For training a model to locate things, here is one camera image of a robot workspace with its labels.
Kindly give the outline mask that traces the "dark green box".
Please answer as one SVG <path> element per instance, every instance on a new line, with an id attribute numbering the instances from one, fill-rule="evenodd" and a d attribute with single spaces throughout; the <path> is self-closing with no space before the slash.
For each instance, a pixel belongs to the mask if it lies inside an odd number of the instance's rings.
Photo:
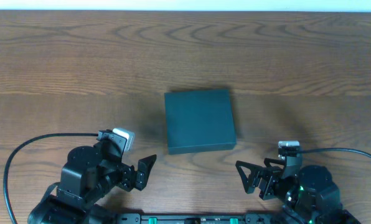
<path id="1" fill-rule="evenodd" d="M 237 134 L 228 90 L 164 94 L 170 155 L 231 150 Z"/>

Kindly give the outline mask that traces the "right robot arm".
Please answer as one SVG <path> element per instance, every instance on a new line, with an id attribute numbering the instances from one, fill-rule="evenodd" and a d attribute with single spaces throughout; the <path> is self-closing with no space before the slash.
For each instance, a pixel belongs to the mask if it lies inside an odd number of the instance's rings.
<path id="1" fill-rule="evenodd" d="M 259 198 L 283 202 L 287 215 L 298 223 L 358 223 L 343 208 L 340 190 L 324 166 L 302 167 L 300 154 L 266 158 L 264 166 L 236 161 L 243 188 L 252 194 L 260 189 Z"/>

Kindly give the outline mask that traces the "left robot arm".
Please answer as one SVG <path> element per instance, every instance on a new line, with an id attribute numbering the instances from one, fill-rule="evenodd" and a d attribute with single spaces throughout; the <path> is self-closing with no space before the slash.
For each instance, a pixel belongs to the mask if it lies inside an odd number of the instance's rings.
<path id="1" fill-rule="evenodd" d="M 123 163 L 134 134 L 125 130 L 99 131 L 96 144 L 72 149 L 63 166 L 60 181 L 46 190 L 31 211 L 28 223 L 126 223 L 129 218 L 97 205 L 114 187 L 130 192 L 146 186 L 155 154 L 142 158 L 137 166 Z"/>

